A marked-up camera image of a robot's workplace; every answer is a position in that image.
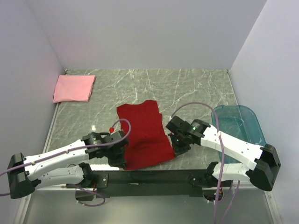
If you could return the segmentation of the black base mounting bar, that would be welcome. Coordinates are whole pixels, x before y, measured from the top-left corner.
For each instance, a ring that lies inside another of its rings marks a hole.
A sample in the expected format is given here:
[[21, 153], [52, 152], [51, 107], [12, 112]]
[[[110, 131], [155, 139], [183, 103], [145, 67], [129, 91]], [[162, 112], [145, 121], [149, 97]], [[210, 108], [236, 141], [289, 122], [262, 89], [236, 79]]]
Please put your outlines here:
[[204, 169], [94, 171], [84, 188], [95, 188], [106, 198], [120, 196], [203, 196], [218, 180]]

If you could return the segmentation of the red t shirt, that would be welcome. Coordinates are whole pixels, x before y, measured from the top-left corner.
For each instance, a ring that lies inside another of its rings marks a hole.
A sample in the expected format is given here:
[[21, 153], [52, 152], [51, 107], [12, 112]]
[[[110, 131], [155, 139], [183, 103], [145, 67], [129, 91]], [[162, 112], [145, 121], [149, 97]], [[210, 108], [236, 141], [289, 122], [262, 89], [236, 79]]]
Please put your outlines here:
[[125, 149], [126, 170], [142, 169], [175, 158], [162, 124], [157, 101], [145, 100], [141, 104], [123, 104], [116, 108], [120, 119], [131, 124], [128, 146]]

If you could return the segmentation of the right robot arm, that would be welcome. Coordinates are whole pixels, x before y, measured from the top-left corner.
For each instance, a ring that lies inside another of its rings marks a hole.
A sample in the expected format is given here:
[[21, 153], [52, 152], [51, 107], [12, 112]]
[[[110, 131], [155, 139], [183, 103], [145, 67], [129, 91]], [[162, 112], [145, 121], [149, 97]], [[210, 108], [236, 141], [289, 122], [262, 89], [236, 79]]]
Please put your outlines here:
[[238, 163], [211, 162], [203, 176], [194, 178], [202, 187], [215, 187], [218, 181], [250, 182], [258, 189], [272, 191], [281, 163], [274, 146], [255, 145], [221, 131], [200, 119], [188, 123], [174, 116], [166, 125], [176, 153], [191, 144], [208, 147], [233, 157]]

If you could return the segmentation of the teal transparent plastic bin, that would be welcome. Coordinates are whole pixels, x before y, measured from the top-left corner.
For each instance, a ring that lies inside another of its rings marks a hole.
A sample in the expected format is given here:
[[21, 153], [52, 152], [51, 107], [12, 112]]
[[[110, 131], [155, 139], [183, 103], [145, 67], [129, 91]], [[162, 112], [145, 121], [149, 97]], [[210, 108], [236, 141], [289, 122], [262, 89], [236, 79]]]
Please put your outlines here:
[[220, 131], [251, 144], [266, 145], [258, 119], [250, 108], [243, 105], [219, 105], [214, 110]]

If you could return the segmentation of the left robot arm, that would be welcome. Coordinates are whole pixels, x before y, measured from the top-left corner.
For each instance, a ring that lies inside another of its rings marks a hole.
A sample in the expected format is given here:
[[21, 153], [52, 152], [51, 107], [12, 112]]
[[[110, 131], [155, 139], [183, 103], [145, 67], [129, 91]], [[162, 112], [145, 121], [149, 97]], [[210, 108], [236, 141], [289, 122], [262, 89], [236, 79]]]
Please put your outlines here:
[[96, 177], [87, 160], [106, 157], [110, 166], [124, 168], [127, 144], [128, 135], [122, 130], [114, 133], [91, 132], [47, 153], [33, 156], [14, 154], [7, 168], [9, 196], [18, 199], [37, 189], [59, 184], [83, 188], [92, 186]]

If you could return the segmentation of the folded pink t shirt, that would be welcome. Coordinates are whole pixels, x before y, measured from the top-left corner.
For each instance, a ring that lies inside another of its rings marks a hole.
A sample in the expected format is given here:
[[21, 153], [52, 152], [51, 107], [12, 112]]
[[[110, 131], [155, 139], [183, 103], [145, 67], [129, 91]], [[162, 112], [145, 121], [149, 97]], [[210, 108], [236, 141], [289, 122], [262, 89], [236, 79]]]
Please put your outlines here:
[[53, 103], [88, 102], [95, 79], [95, 75], [60, 75], [55, 86]]

